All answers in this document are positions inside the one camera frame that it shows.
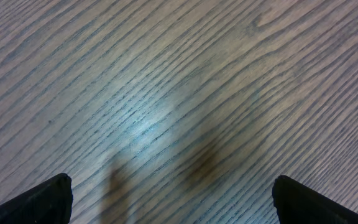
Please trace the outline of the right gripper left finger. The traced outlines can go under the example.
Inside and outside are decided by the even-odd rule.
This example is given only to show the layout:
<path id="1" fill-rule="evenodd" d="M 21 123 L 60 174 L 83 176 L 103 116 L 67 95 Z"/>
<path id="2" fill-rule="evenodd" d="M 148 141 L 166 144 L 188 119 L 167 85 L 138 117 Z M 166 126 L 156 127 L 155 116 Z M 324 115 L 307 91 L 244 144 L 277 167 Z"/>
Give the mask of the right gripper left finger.
<path id="1" fill-rule="evenodd" d="M 72 204 L 71 178 L 61 173 L 0 205 L 0 224 L 69 223 Z"/>

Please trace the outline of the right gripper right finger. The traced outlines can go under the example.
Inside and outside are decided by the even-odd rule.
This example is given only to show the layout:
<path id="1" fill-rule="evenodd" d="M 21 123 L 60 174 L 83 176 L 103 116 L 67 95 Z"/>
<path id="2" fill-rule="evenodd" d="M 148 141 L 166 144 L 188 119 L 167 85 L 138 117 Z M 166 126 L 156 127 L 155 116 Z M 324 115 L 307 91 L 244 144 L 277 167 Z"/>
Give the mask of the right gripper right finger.
<path id="1" fill-rule="evenodd" d="M 281 175 L 272 187 L 280 224 L 358 224 L 358 213 Z"/>

